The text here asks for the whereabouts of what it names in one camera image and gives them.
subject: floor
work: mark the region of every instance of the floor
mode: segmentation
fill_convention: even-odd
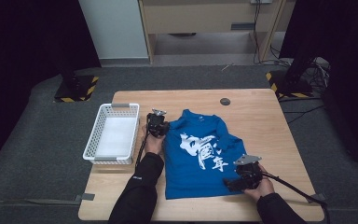
[[[193,65],[253,65],[255,57],[253,32],[201,33],[195,35],[158,35],[152,63],[148,60],[117,60],[103,63],[112,66],[193,66]],[[277,32],[271,46],[281,48],[284,32]],[[268,55],[269,60],[276,57]]]

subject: yellow and black tape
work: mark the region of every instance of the yellow and black tape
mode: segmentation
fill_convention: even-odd
[[[283,97],[313,97],[312,92],[280,92],[278,85],[274,82],[271,73],[266,73],[266,77],[271,89],[275,92],[278,99]]]
[[[89,84],[89,89],[87,91],[87,94],[85,96],[81,97],[60,97],[55,98],[55,102],[76,102],[76,101],[88,101],[91,98],[92,93],[95,90],[95,86],[97,85],[98,77],[93,77],[91,83]]]

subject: black curtain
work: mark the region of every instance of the black curtain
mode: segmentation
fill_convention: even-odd
[[[35,84],[100,66],[77,0],[0,0],[0,149]]]
[[[358,157],[358,1],[296,1],[280,57],[304,56],[330,63],[325,103],[348,151]]]

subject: cabinet door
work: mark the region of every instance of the cabinet door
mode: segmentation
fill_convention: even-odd
[[[148,58],[137,0],[79,0],[100,59]]]

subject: wooden table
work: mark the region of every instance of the wooden table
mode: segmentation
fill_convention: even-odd
[[[228,98],[230,105],[221,105]],[[272,90],[205,90],[205,91],[119,91],[115,104],[138,103],[141,124],[152,108],[166,110],[166,120],[176,120],[183,109],[222,118],[228,131],[241,138],[249,155],[261,156],[261,163],[273,175],[308,194],[314,194],[310,178],[296,148],[281,107]],[[142,142],[139,129],[134,159]],[[132,165],[93,165],[85,193],[95,194],[93,201],[82,201],[82,220],[107,220],[132,175]],[[275,190],[307,221],[320,221],[323,210],[314,203],[274,182]],[[158,203],[153,220],[165,221],[257,221],[255,203],[247,195],[212,198],[165,200],[165,171],[158,180]]]

